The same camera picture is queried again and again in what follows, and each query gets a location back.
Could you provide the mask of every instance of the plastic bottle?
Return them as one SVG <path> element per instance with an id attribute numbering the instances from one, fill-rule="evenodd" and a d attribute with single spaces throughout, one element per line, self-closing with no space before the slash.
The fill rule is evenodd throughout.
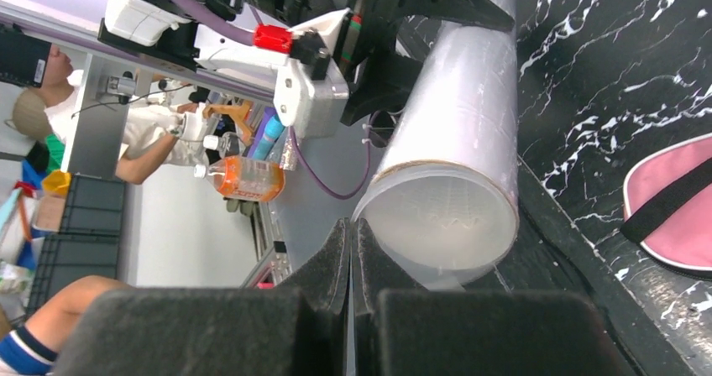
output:
<path id="1" fill-rule="evenodd" d="M 285 126 L 282 125 L 277 116 L 272 118 L 264 126 L 264 135 L 262 139 L 254 146 L 254 152 L 250 158 L 265 160 L 272 148 L 275 146 L 277 139 L 285 131 Z"/>
<path id="2" fill-rule="evenodd" d="M 285 172 L 278 164 L 228 156 L 210 167 L 198 164 L 196 178 L 208 179 L 218 193 L 228 198 L 267 202 L 285 188 Z"/>
<path id="3" fill-rule="evenodd" d="M 243 149 L 240 137 L 236 133 L 227 132 L 218 137 L 217 135 L 206 135 L 202 140 L 202 146 L 220 153 L 220 158 L 240 155 Z"/>

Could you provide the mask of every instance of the white bottle cap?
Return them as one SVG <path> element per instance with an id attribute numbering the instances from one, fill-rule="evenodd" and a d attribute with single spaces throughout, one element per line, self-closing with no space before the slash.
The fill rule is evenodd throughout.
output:
<path id="1" fill-rule="evenodd" d="M 196 168 L 193 170 L 193 176 L 197 179 L 205 179 L 205 176 L 207 176 L 207 166 L 204 164 L 197 164 Z"/>
<path id="2" fill-rule="evenodd" d="M 217 150 L 217 146 L 220 144 L 220 138 L 217 135 L 206 135 L 202 139 L 202 146 L 207 149 Z"/>

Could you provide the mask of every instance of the white label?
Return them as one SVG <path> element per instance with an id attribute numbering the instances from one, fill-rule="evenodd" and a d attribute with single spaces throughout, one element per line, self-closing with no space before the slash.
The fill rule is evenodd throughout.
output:
<path id="1" fill-rule="evenodd" d="M 37 60 L 37 67 L 34 69 L 34 81 L 38 84 L 42 81 L 42 77 L 45 76 L 45 61 Z"/>

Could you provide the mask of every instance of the green object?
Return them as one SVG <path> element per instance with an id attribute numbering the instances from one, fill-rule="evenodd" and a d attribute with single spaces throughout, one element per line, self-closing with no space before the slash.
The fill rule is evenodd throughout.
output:
<path id="1" fill-rule="evenodd" d="M 44 140 L 50 150 L 50 164 L 47 166 L 47 173 L 58 170 L 62 167 L 62 160 L 65 157 L 65 145 L 54 135 L 49 135 Z"/>

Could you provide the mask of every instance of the red connector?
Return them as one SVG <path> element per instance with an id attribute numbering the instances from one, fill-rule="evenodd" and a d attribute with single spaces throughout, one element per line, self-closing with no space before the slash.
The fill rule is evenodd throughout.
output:
<path id="1" fill-rule="evenodd" d="M 291 32 L 273 25 L 258 25 L 254 30 L 253 43 L 261 49 L 288 54 L 291 50 Z"/>

